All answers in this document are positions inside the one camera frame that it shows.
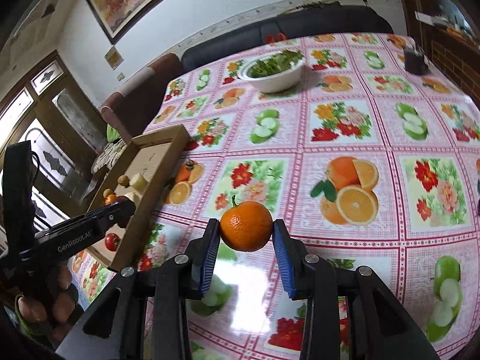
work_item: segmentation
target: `white bowl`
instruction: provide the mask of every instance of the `white bowl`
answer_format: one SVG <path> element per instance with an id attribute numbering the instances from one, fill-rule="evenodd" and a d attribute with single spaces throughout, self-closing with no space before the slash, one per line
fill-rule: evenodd
<path id="1" fill-rule="evenodd" d="M 243 65 L 237 73 L 238 78 L 248 81 L 254 88 L 256 88 L 256 90 L 263 93 L 280 92 L 297 84 L 302 78 L 302 67 L 305 64 L 305 58 L 302 58 L 290 69 L 282 71 L 281 73 L 260 77 L 257 79 L 247 76 L 248 70 L 255 65 L 257 61 L 266 60 L 274 54 L 278 54 L 278 52 L 263 55 L 262 57 L 254 59 L 248 64 Z"/>

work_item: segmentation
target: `silver bolt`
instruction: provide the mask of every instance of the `silver bolt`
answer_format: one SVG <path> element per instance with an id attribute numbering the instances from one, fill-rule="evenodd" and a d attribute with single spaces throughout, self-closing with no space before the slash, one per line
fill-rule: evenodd
<path id="1" fill-rule="evenodd" d="M 128 276 L 131 276 L 135 273 L 135 269 L 133 269 L 131 266 L 126 266 L 121 270 L 120 273 L 124 278 L 128 278 Z"/>
<path id="2" fill-rule="evenodd" d="M 371 275 L 371 269 L 370 269 L 368 266 L 361 266 L 361 267 L 358 269 L 358 272 L 359 272 L 360 275 L 362 275 L 362 276 L 370 276 L 370 275 Z"/>
<path id="3" fill-rule="evenodd" d="M 177 264 L 184 264 L 188 261 L 188 256 L 186 254 L 179 254 L 178 256 L 175 256 L 175 262 Z"/>
<path id="4" fill-rule="evenodd" d="M 320 258 L 316 254 L 307 254 L 305 256 L 305 261 L 308 263 L 317 263 Z"/>

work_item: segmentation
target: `pink checkered tablecloth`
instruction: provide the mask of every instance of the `pink checkered tablecloth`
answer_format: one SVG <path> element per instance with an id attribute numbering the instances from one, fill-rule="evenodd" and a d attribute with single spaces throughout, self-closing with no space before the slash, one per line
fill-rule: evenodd
<path id="1" fill-rule="evenodd" d="M 413 40 L 384 34 L 287 40 L 172 81 L 145 133 L 182 123 L 191 141 L 139 269 L 184 251 L 232 195 L 256 200 L 309 252 L 374 269 L 443 359 L 458 352 L 480 325 L 480 112 L 432 64 L 426 76 L 405 72 L 405 44 Z M 237 78 L 283 49 L 307 60 L 296 87 L 262 94 Z M 87 258 L 77 274 L 88 302 L 111 277 L 95 264 Z M 438 303 L 452 312 L 434 318 Z M 283 292 L 271 242 L 254 253 L 222 244 L 211 293 L 188 313 L 194 359 L 299 357 L 305 302 Z M 346 339 L 340 350 L 348 358 Z"/>

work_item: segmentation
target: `cardboard tray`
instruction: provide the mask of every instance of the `cardboard tray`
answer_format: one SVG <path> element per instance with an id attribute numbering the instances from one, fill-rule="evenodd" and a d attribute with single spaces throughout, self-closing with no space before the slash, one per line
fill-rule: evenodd
<path id="1" fill-rule="evenodd" d="M 107 188 L 114 190 L 117 196 L 127 192 L 138 194 L 132 187 L 118 185 L 117 180 L 121 175 L 131 178 L 135 173 L 141 173 L 148 182 L 127 227 L 121 229 L 114 225 L 107 232 L 120 236 L 117 251 L 108 250 L 103 239 L 88 248 L 88 251 L 109 269 L 118 272 L 129 266 L 133 263 L 135 255 L 145 247 L 150 235 L 152 210 L 158 204 L 160 194 L 189 140 L 190 136 L 183 125 L 166 127 L 135 137 L 106 176 L 88 211 L 104 205 L 103 191 Z"/>

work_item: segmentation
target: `human hand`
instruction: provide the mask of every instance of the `human hand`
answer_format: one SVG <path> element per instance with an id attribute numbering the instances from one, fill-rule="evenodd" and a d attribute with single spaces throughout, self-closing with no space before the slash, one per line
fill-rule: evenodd
<path id="1" fill-rule="evenodd" d="M 58 285 L 62 290 L 66 290 L 70 283 L 71 273 L 68 267 L 61 266 L 58 274 Z M 74 300 L 66 292 L 60 292 L 52 307 L 53 316 L 59 322 L 59 325 L 52 330 L 54 339 L 61 341 L 70 332 L 72 326 L 66 322 L 74 309 Z M 45 307 L 36 299 L 30 297 L 19 298 L 18 310 L 27 323 L 40 323 L 47 320 Z"/>

